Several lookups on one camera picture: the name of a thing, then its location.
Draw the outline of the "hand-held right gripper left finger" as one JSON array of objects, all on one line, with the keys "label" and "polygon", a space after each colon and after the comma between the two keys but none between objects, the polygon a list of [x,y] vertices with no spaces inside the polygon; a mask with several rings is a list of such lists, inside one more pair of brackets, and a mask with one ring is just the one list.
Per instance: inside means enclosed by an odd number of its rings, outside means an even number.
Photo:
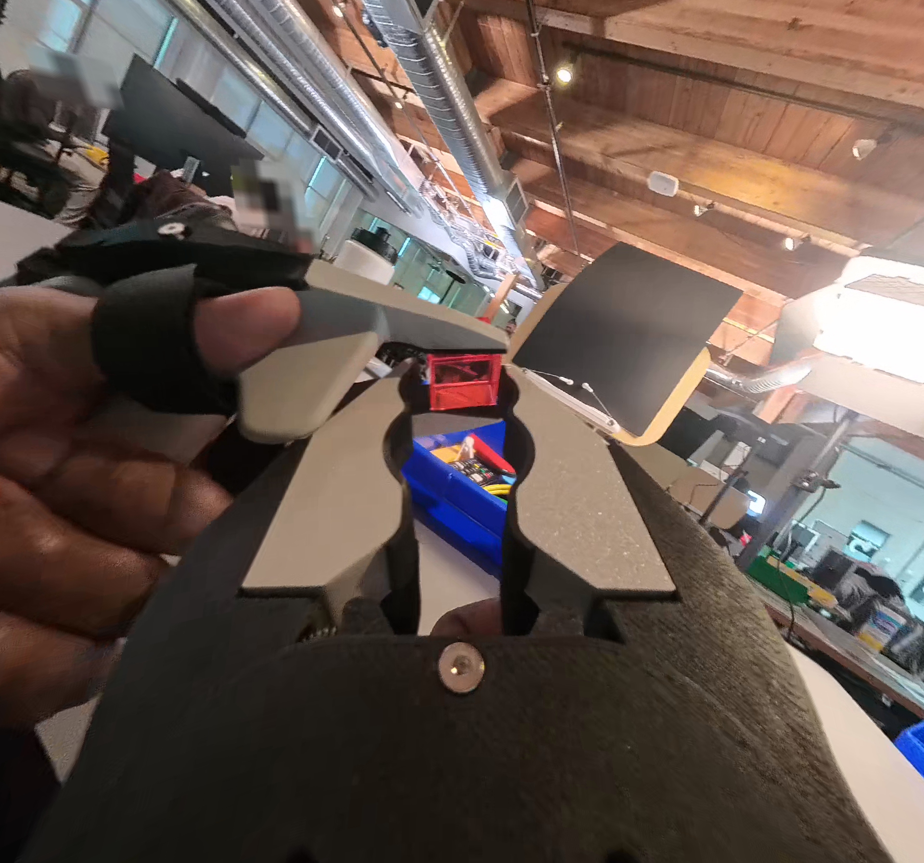
[{"label": "hand-held right gripper left finger", "polygon": [[334,622],[364,599],[389,622],[421,617],[419,546],[401,469],[418,372],[370,383],[307,442],[239,594],[307,597]]}]

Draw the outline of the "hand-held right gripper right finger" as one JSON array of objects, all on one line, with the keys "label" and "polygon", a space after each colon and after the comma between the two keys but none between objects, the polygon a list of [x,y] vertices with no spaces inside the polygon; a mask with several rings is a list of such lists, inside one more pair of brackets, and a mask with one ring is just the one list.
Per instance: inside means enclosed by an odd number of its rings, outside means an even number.
[{"label": "hand-held right gripper right finger", "polygon": [[502,621],[594,622],[612,603],[672,602],[676,583],[608,442],[520,369],[504,369]]}]

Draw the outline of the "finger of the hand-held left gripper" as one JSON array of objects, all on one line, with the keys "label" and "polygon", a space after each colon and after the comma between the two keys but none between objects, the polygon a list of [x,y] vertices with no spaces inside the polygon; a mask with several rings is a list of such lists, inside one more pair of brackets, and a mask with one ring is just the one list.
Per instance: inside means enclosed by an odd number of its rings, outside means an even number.
[{"label": "finger of the hand-held left gripper", "polygon": [[385,448],[389,432],[402,418],[402,368],[375,380],[350,386],[323,423],[303,439],[314,439],[335,419],[346,421],[348,436],[370,448]]},{"label": "finger of the hand-held left gripper", "polygon": [[316,430],[383,344],[446,354],[508,349],[491,324],[323,261],[305,282],[293,334],[238,378],[237,426],[248,441],[286,444]]}]

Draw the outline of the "white squeeze bottle black cap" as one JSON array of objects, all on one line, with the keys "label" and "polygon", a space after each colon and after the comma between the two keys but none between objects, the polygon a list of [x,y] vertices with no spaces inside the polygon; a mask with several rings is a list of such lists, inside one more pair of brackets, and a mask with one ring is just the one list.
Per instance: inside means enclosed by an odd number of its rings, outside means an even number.
[{"label": "white squeeze bottle black cap", "polygon": [[337,252],[333,266],[376,283],[390,284],[398,261],[398,250],[390,242],[389,230],[378,225],[355,228]]}]

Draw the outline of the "red transparent cube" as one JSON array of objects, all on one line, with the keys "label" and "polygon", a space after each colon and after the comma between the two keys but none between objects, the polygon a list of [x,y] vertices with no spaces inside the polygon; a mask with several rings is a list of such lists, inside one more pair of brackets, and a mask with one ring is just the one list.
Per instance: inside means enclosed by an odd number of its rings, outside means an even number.
[{"label": "red transparent cube", "polygon": [[493,407],[497,403],[500,354],[432,353],[426,356],[425,371],[431,412]]}]

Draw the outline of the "blue plastic bin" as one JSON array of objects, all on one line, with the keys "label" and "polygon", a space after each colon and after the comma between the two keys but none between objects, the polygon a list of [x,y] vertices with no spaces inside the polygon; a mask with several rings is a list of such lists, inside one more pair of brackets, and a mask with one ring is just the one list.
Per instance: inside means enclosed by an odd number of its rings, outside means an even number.
[{"label": "blue plastic bin", "polygon": [[421,522],[496,578],[516,474],[503,456],[505,425],[487,422],[413,439],[402,473]]}]

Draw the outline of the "person's left hand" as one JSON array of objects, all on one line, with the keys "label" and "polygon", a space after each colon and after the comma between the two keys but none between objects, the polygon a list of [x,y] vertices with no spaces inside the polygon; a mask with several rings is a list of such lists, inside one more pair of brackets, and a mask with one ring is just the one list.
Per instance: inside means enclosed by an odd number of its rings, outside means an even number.
[{"label": "person's left hand", "polygon": [[1,722],[80,705],[179,556],[231,503],[201,471],[89,425],[95,301],[2,289]]}]

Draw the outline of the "black computer monitor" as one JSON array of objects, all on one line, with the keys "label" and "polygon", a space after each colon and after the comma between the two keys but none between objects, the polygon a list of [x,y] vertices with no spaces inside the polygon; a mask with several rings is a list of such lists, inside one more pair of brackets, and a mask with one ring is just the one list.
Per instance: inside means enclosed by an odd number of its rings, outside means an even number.
[{"label": "black computer monitor", "polygon": [[120,85],[121,107],[109,112],[102,134],[157,169],[198,162],[192,182],[210,196],[232,194],[232,169],[260,162],[246,134],[199,94],[176,84],[134,55]]}]

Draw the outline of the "studio light panel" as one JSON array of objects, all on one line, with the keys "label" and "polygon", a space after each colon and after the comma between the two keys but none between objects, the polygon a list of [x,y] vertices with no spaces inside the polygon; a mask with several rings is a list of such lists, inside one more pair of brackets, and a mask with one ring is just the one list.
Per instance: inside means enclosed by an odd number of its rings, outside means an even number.
[{"label": "studio light panel", "polygon": [[874,250],[786,305],[772,367],[807,359],[801,390],[913,436],[923,434],[922,251]]}]

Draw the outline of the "silver ceiling duct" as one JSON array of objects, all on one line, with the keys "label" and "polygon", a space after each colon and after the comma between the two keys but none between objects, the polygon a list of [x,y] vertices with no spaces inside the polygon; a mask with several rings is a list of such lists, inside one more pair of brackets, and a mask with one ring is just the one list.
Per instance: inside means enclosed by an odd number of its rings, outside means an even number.
[{"label": "silver ceiling duct", "polygon": [[441,0],[360,0],[404,70],[423,109],[456,160],[475,199],[525,280],[543,290],[535,251],[526,244],[526,198],[502,168],[460,71],[445,52],[434,22]]},{"label": "silver ceiling duct", "polygon": [[422,238],[464,257],[479,239],[445,217],[420,191],[422,174],[295,0],[203,0],[241,32],[273,76],[346,154],[346,167],[372,195],[422,222]]}]

